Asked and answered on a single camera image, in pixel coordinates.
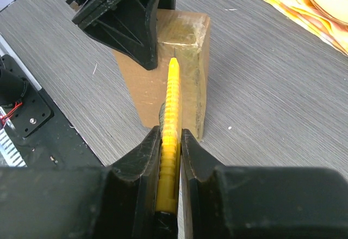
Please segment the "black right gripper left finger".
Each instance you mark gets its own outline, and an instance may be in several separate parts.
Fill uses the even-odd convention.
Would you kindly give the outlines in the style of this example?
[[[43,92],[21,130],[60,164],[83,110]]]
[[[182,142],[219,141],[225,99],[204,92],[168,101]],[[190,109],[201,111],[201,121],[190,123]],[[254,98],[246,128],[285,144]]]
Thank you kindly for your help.
[[[152,238],[160,129],[110,166],[103,198],[103,238]]]

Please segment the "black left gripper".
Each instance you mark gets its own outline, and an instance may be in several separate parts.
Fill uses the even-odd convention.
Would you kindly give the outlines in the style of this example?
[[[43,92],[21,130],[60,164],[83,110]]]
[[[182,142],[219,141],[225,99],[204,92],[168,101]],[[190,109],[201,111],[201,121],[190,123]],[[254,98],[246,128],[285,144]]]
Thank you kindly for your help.
[[[117,50],[146,70],[157,67],[154,15],[157,0],[66,0],[79,7],[72,19],[90,38]],[[159,9],[175,10],[176,0],[159,0]]]

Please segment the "brown cardboard express box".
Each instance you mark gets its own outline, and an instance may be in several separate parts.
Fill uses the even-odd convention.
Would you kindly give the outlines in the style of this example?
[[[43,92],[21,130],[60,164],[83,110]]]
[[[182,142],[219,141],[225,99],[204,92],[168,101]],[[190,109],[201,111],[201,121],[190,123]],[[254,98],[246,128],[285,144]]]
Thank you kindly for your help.
[[[178,10],[157,11],[158,66],[147,71],[119,51],[113,54],[144,127],[159,124],[165,100],[168,63],[175,54],[182,87],[182,126],[201,140],[207,103],[210,18]]]

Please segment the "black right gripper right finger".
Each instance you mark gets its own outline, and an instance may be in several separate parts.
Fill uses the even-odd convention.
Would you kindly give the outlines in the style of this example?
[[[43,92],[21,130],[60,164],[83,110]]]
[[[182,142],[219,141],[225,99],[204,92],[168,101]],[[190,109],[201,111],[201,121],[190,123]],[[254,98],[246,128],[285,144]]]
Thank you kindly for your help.
[[[205,150],[188,129],[182,132],[181,165],[186,238],[233,238],[230,168]]]

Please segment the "yellow utility knife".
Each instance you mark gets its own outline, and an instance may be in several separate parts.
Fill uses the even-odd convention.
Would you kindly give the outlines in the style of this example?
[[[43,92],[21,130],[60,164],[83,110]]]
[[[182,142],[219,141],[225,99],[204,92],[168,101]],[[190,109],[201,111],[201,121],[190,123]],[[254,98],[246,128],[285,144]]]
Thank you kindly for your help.
[[[177,238],[181,163],[182,91],[177,58],[169,62],[166,98],[161,114],[159,179],[154,212],[154,238]]]

